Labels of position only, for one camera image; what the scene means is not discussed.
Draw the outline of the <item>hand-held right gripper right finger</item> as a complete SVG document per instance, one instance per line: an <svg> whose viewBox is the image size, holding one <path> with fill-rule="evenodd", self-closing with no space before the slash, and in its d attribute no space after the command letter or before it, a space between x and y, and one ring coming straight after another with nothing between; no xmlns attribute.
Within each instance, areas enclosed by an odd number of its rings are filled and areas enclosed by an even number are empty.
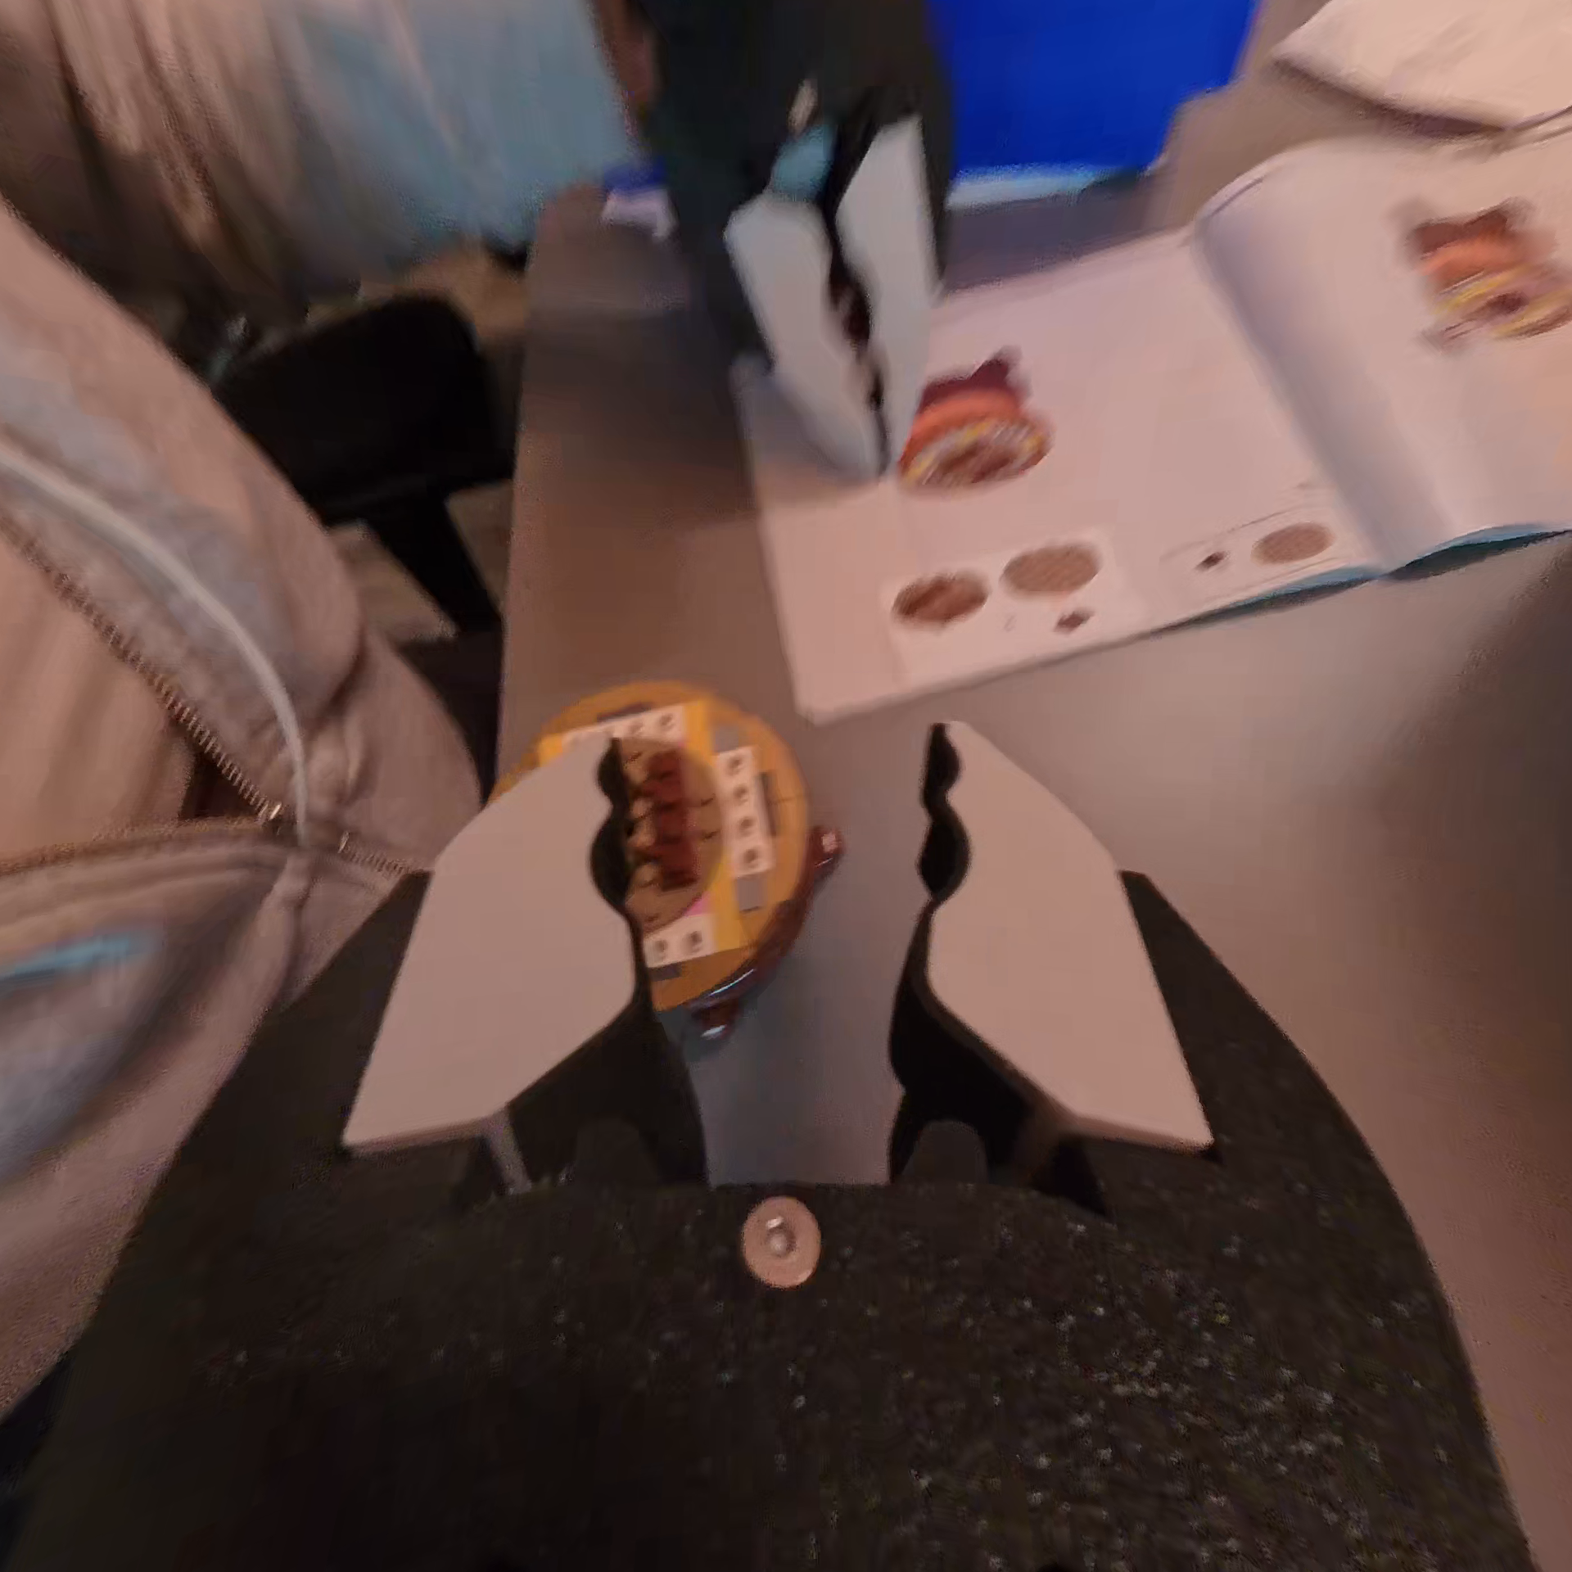
<svg viewBox="0 0 1572 1572"><path fill-rule="evenodd" d="M1091 1144L1213 1159L1111 845L963 719L928 742L920 927L894 997L894 1186L1085 1196Z"/></svg>

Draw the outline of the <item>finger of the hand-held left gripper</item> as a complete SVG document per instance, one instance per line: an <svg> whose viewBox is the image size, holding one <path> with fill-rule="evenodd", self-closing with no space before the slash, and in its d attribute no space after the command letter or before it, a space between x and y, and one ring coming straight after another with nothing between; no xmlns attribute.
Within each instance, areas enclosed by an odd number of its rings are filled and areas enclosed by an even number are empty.
<svg viewBox="0 0 1572 1572"><path fill-rule="evenodd" d="M882 124L846 201L839 253L874 309L874 433L882 472L897 472L932 362L932 306L941 306L941 247L932 247L932 186L928 186L928 124Z"/></svg>
<svg viewBox="0 0 1572 1572"><path fill-rule="evenodd" d="M832 472L874 484L887 433L874 371L832 306L832 238L801 201L757 193L730 220L730 260L776 358L776 385Z"/></svg>

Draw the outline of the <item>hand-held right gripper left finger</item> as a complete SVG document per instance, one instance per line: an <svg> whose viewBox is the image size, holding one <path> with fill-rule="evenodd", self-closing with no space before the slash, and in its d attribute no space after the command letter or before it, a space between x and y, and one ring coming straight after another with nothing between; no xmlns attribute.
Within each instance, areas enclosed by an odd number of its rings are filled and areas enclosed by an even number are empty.
<svg viewBox="0 0 1572 1572"><path fill-rule="evenodd" d="M622 814L600 742L448 840L345 1114L352 1159L466 1144L490 1186L551 1186L579 1128L622 1126L662 1186L710 1186L702 1094L622 913Z"/></svg>

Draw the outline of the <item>brick pot model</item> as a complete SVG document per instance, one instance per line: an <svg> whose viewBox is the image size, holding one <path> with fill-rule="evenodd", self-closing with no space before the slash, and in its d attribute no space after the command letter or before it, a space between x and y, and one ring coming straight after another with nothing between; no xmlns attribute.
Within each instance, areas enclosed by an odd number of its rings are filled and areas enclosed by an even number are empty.
<svg viewBox="0 0 1572 1572"><path fill-rule="evenodd" d="M622 875L657 1009L730 1041L804 929L846 833L815 822L794 745L692 683L630 683L562 705L494 799L562 753L622 765Z"/></svg>

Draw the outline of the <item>blue plastic bin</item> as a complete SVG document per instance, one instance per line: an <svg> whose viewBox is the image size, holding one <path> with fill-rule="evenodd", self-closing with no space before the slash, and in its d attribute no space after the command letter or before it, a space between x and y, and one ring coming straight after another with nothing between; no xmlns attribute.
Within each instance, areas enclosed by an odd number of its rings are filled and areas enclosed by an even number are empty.
<svg viewBox="0 0 1572 1572"><path fill-rule="evenodd" d="M592 0L588 15L657 164L645 103L662 64L645 7ZM1159 164L1173 103L1235 74L1249 15L1249 0L932 0L953 64L953 179ZM819 124L779 150L767 193L815 207L829 164L832 133Z"/></svg>

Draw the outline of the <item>white instruction booklet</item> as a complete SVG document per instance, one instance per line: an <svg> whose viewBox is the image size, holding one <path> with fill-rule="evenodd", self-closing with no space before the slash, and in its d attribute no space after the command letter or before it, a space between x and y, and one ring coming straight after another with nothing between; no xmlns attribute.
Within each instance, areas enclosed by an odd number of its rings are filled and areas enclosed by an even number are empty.
<svg viewBox="0 0 1572 1572"><path fill-rule="evenodd" d="M1572 133L1298 145L1184 229L944 297L846 484L736 378L801 719L1572 527Z"/></svg>

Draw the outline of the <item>white paper sheet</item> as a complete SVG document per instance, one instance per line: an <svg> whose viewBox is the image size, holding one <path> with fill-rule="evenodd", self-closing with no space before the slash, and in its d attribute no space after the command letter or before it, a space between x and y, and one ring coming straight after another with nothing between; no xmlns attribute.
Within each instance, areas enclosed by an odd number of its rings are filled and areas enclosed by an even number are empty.
<svg viewBox="0 0 1572 1572"><path fill-rule="evenodd" d="M1277 64L1417 117L1543 124L1572 113L1572 7L1325 0Z"/></svg>

